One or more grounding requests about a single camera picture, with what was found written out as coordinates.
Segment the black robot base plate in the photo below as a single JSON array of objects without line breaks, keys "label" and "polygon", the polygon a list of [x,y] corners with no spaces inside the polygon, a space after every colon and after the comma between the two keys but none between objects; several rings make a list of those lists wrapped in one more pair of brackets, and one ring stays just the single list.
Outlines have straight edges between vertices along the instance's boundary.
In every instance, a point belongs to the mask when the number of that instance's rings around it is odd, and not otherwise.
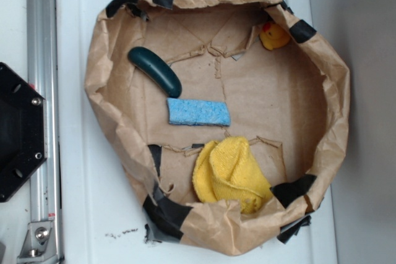
[{"label": "black robot base plate", "polygon": [[46,160],[45,99],[1,63],[1,202]]}]

